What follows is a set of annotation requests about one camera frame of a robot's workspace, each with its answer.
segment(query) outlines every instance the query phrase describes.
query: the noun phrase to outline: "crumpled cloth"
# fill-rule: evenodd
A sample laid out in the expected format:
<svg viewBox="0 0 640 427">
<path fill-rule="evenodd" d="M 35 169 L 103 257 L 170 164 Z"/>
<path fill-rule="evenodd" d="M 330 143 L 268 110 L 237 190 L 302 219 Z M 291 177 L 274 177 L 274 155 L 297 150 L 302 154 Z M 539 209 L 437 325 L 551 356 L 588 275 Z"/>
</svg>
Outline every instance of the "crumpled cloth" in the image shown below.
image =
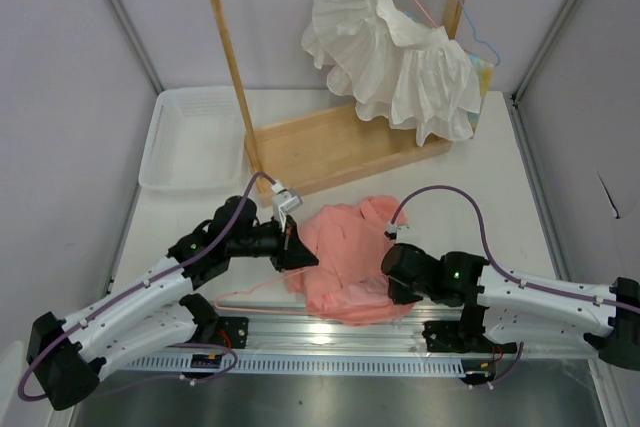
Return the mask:
<svg viewBox="0 0 640 427">
<path fill-rule="evenodd" d="M 398 11 L 393 0 L 314 0 L 302 47 L 314 65 L 334 65 L 327 87 L 356 98 L 361 120 L 384 116 L 394 129 L 473 136 L 468 114 L 480 112 L 478 75 L 444 27 L 431 29 Z"/>
<path fill-rule="evenodd" d="M 290 292 L 306 296 L 307 311 L 349 325 L 384 322 L 407 315 L 413 305 L 394 305 L 382 259 L 394 242 L 384 232 L 399 203 L 368 197 L 357 205 L 329 205 L 299 227 L 302 242 L 320 261 L 287 279 Z M 403 213 L 399 223 L 406 223 Z"/>
</svg>

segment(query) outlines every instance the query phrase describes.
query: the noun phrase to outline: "white skirt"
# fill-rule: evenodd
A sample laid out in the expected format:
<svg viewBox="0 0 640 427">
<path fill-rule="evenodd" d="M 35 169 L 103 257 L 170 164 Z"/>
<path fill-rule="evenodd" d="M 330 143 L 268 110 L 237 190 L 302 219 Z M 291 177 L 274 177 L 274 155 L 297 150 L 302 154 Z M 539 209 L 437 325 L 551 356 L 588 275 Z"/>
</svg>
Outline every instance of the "white skirt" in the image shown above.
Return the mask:
<svg viewBox="0 0 640 427">
<path fill-rule="evenodd" d="M 302 47 L 314 65 L 334 65 L 327 87 L 356 98 L 361 120 L 384 116 L 393 129 L 416 129 L 423 145 L 473 135 L 468 112 L 480 112 L 471 61 L 444 27 L 430 29 L 398 11 L 393 0 L 314 0 Z"/>
</svg>

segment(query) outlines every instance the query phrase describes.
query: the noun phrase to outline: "pink garment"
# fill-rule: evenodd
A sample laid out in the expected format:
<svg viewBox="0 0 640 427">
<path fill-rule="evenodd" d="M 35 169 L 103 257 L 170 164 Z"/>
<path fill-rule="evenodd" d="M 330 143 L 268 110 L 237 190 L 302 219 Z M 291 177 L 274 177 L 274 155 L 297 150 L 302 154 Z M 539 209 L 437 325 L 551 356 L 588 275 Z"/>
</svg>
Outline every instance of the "pink garment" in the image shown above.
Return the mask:
<svg viewBox="0 0 640 427">
<path fill-rule="evenodd" d="M 309 313 L 350 325 L 407 315 L 413 305 L 394 305 L 382 259 L 393 245 L 384 235 L 398 207 L 394 197 L 367 197 L 358 205 L 328 205 L 299 228 L 300 239 L 320 264 L 287 281 L 307 298 Z M 406 222 L 403 213 L 398 217 Z"/>
</svg>

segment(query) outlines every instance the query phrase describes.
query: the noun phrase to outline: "plastic tray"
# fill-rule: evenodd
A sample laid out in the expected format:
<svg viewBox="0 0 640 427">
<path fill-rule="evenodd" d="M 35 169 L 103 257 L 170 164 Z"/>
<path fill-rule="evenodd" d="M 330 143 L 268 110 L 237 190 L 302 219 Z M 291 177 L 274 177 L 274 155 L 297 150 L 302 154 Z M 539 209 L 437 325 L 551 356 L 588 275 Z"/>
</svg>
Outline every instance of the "plastic tray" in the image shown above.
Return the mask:
<svg viewBox="0 0 640 427">
<path fill-rule="evenodd" d="M 231 87 L 162 92 L 147 134 L 138 181 L 169 193 L 235 186 L 240 176 L 244 127 Z"/>
</svg>

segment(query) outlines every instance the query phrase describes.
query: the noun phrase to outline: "wooden clothes rack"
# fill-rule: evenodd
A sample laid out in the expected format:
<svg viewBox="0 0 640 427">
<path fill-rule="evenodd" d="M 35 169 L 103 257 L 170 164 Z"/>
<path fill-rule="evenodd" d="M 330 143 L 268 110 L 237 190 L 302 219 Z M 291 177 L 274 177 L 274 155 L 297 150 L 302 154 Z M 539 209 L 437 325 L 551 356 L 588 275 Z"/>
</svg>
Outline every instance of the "wooden clothes rack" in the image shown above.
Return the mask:
<svg viewBox="0 0 640 427">
<path fill-rule="evenodd" d="M 245 148 L 253 172 L 265 171 L 300 194 L 310 194 L 451 148 L 450 141 L 435 135 L 418 147 L 413 130 L 392 130 L 384 118 L 362 122 L 355 102 L 254 129 L 222 0 L 210 1 L 242 112 Z M 447 0 L 443 25 L 450 38 L 455 37 L 461 13 L 458 0 Z M 272 195 L 270 185 L 259 179 L 258 190 L 266 204 Z"/>
</svg>

